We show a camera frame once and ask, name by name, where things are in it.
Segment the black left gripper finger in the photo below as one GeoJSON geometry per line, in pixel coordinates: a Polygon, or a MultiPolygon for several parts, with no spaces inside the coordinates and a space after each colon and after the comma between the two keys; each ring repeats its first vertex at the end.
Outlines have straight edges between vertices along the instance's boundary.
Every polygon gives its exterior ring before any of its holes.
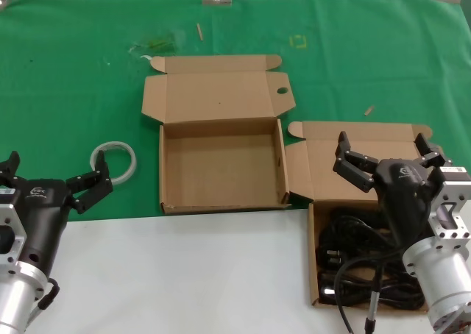
{"type": "Polygon", "coordinates": [[[0,183],[5,187],[20,187],[22,179],[16,176],[20,164],[20,157],[17,151],[12,151],[9,158],[1,162],[0,183]]]}
{"type": "Polygon", "coordinates": [[[113,185],[105,153],[98,152],[91,172],[67,179],[66,185],[71,192],[69,204],[78,214],[83,214],[112,193],[113,185]]]}

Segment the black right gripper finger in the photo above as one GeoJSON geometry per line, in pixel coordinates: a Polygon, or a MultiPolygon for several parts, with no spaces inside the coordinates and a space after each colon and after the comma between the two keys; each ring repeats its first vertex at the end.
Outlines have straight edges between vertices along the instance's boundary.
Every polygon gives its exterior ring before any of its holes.
{"type": "Polygon", "coordinates": [[[375,185],[372,175],[379,160],[354,152],[345,131],[341,131],[336,148],[333,171],[363,192],[369,192],[375,185]]]}
{"type": "Polygon", "coordinates": [[[414,160],[414,171],[417,173],[425,173],[430,167],[450,167],[453,162],[448,158],[441,148],[431,143],[423,133],[419,133],[414,144],[419,153],[419,157],[414,160]]]}

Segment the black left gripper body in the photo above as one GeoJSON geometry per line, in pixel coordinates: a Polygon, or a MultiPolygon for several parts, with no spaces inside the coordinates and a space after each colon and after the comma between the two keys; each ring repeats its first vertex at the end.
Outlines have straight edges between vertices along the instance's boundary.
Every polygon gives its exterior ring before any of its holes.
{"type": "Polygon", "coordinates": [[[26,233],[18,260],[49,276],[71,211],[72,192],[63,180],[21,177],[9,179],[7,188],[13,190],[7,194],[7,205],[13,206],[26,233]]]}

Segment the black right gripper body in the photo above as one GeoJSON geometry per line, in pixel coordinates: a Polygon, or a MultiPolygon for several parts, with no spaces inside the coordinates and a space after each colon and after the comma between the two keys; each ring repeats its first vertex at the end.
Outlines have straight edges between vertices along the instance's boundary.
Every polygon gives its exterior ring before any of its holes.
{"type": "Polygon", "coordinates": [[[431,166],[436,166],[435,158],[389,158],[374,164],[378,204],[398,246],[411,246],[427,227],[434,192],[428,181],[431,166]]]}

